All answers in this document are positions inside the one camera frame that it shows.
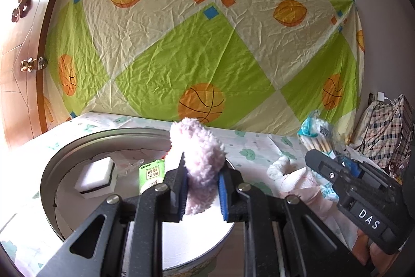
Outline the right hand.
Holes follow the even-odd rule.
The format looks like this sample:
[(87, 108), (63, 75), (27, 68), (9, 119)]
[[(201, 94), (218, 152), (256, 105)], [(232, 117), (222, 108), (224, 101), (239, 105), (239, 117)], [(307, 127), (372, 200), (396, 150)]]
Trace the right hand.
[(360, 229), (357, 230), (357, 239), (352, 248), (352, 254), (363, 265), (369, 260), (374, 264), (378, 273), (376, 276), (383, 276), (397, 259), (399, 252), (395, 254), (385, 254), (374, 242), (369, 243), (369, 237)]

